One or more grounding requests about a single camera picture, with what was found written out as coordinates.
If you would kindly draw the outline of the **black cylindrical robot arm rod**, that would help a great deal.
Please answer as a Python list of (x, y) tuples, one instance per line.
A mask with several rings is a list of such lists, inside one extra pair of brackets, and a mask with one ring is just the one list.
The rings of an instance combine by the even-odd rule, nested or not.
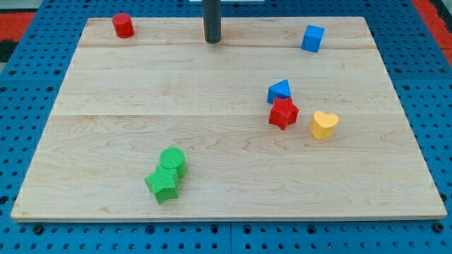
[(217, 44), (222, 39), (220, 0), (202, 0), (205, 41)]

